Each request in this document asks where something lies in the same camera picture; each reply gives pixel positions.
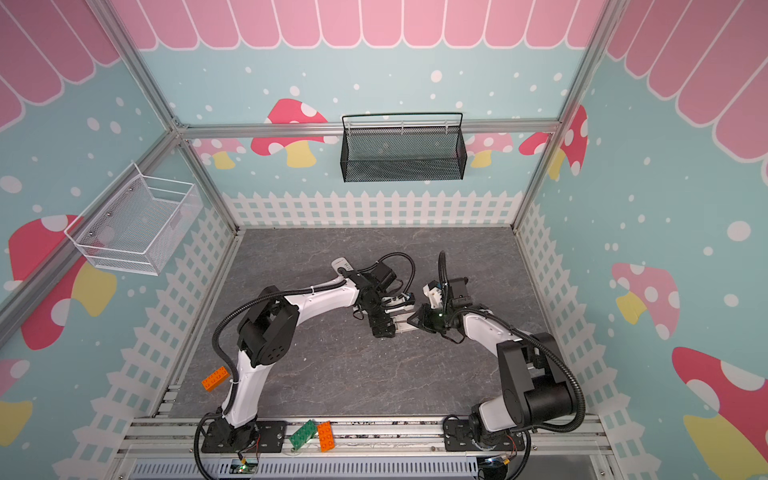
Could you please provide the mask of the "white remote control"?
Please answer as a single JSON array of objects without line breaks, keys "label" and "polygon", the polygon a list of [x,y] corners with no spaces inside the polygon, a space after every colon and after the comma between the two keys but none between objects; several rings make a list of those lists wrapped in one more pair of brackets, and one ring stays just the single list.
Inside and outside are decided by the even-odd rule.
[{"label": "white remote control", "polygon": [[331,262],[331,266],[335,273],[343,274],[344,272],[353,271],[354,268],[344,257],[339,257]]},{"label": "white remote control", "polygon": [[417,330],[418,327],[409,322],[411,317],[418,317],[416,310],[412,306],[386,310],[390,322],[385,328],[387,337],[394,337],[398,333],[405,333]]}]

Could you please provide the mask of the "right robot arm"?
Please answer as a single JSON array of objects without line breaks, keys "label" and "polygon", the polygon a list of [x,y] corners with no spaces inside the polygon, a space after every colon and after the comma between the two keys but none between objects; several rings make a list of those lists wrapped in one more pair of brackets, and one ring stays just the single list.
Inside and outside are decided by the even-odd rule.
[{"label": "right robot arm", "polygon": [[439,253],[438,279],[425,287],[429,302],[408,323],[455,344],[472,340],[498,361],[501,394],[475,405],[466,419],[447,418],[447,449],[524,446],[533,430],[570,433],[586,417],[586,398],[554,336],[515,328],[470,297],[466,277],[448,277]]}]

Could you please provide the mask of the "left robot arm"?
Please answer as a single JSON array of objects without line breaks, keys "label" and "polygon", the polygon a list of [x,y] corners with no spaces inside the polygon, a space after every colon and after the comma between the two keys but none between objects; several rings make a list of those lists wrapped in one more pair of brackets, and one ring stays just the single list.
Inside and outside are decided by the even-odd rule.
[{"label": "left robot arm", "polygon": [[293,290],[269,286],[216,326],[212,347],[232,379],[222,405],[199,422],[196,449],[242,453],[265,440],[257,423],[259,399],[272,366],[288,353],[302,322],[351,307],[374,337],[393,338],[397,323],[413,311],[416,264],[409,255],[391,252],[362,269],[341,257],[332,268],[336,277],[322,284]]}]

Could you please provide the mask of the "orange brick on left arm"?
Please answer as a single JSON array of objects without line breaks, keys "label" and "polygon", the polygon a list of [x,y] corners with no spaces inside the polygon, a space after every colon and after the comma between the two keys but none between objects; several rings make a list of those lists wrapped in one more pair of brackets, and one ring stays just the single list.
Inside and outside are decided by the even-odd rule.
[{"label": "orange brick on left arm", "polygon": [[220,367],[205,377],[201,381],[201,385],[206,392],[212,392],[227,380],[229,380],[230,377],[231,374],[229,370],[226,367]]}]

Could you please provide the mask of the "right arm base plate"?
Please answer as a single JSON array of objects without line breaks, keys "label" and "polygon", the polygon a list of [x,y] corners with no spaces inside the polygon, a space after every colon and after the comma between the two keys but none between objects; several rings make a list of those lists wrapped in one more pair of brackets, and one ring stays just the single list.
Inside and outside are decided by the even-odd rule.
[{"label": "right arm base plate", "polygon": [[507,431],[488,431],[475,415],[459,417],[449,415],[442,420],[444,447],[448,452],[493,451],[521,452],[524,441],[521,436]]}]

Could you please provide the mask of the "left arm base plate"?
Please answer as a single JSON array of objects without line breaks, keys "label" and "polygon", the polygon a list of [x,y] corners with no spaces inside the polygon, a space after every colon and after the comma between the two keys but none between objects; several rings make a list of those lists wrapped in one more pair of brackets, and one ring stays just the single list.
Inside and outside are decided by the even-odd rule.
[{"label": "left arm base plate", "polygon": [[217,418],[203,428],[203,453],[280,453],[286,438],[285,421],[252,420],[241,427],[232,427]]}]

